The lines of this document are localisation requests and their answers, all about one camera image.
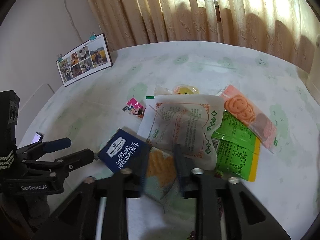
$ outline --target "phone screen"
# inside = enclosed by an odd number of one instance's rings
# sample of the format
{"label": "phone screen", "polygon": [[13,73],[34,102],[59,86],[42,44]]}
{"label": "phone screen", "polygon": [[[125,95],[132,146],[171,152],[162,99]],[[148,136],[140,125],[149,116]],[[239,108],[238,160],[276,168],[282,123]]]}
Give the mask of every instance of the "phone screen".
{"label": "phone screen", "polygon": [[31,143],[35,143],[41,140],[41,135],[36,133],[35,136],[33,137],[33,140]]}

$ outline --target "metal screw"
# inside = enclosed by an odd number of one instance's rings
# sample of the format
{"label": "metal screw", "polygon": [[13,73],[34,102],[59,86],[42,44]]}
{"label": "metal screw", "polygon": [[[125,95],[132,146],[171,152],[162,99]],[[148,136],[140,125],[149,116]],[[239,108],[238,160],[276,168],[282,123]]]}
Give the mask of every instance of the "metal screw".
{"label": "metal screw", "polygon": [[237,178],[237,177],[231,177],[228,179],[228,181],[231,184],[238,184],[240,182],[239,178]]}
{"label": "metal screw", "polygon": [[122,174],[128,175],[128,174],[131,174],[131,173],[132,173],[132,170],[129,169],[129,168],[124,168],[124,169],[121,169],[120,172],[121,172]]}
{"label": "metal screw", "polygon": [[96,180],[95,177],[89,176],[85,178],[83,182],[87,184],[91,184],[91,183],[94,183],[95,180]]}
{"label": "metal screw", "polygon": [[204,173],[204,170],[203,169],[200,169],[200,168],[194,168],[191,170],[191,172],[195,175],[200,175],[200,174],[203,174]]}

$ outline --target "pink candy wrapper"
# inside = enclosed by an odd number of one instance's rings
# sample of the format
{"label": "pink candy wrapper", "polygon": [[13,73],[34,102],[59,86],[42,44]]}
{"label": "pink candy wrapper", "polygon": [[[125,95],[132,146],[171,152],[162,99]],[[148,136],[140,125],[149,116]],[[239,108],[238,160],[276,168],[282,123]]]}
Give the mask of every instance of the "pink candy wrapper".
{"label": "pink candy wrapper", "polygon": [[127,105],[123,108],[123,111],[143,118],[145,109],[146,108],[142,104],[140,104],[135,98],[131,98],[127,102]]}

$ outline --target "binder clip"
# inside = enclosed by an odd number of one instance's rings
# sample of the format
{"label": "binder clip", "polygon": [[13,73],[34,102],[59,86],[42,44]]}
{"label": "binder clip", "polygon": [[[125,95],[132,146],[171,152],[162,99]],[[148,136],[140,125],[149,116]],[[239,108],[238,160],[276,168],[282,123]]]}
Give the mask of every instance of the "binder clip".
{"label": "binder clip", "polygon": [[96,38],[96,35],[94,34],[94,32],[90,33],[90,41],[93,41]]}
{"label": "binder clip", "polygon": [[58,57],[58,62],[61,62],[62,61],[62,54],[60,54],[60,55],[58,54],[57,57]]}

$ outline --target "table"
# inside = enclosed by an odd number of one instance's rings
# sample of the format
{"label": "table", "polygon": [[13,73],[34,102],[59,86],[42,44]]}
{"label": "table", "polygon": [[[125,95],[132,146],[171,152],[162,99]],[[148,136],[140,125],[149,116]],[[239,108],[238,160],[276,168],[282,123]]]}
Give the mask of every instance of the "table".
{"label": "table", "polygon": [[[132,97],[144,104],[145,96],[153,95],[156,83],[169,89],[188,84],[198,87],[201,94],[211,95],[232,84],[270,117],[280,134],[279,152],[272,155],[261,146],[256,181],[244,184],[292,240],[305,234],[320,205],[320,106],[304,85],[307,73],[259,51],[204,41],[146,44],[115,51],[111,56],[113,67],[61,87],[52,96],[28,128],[20,147],[29,144],[39,131],[44,141],[63,137],[72,140],[70,148],[47,154],[44,160],[85,148],[98,152],[118,128],[133,135],[138,131],[139,118],[122,108]],[[64,183],[65,192],[48,196],[51,211],[85,177],[100,179],[111,174],[96,160],[71,172]],[[160,213],[150,215],[150,209]],[[132,220],[135,212],[140,214]],[[168,219],[161,212],[148,198],[130,200],[130,239],[152,239],[157,233],[161,235],[158,239],[168,239],[165,234],[186,239],[194,217],[174,222],[180,226],[175,232],[172,217]]]}

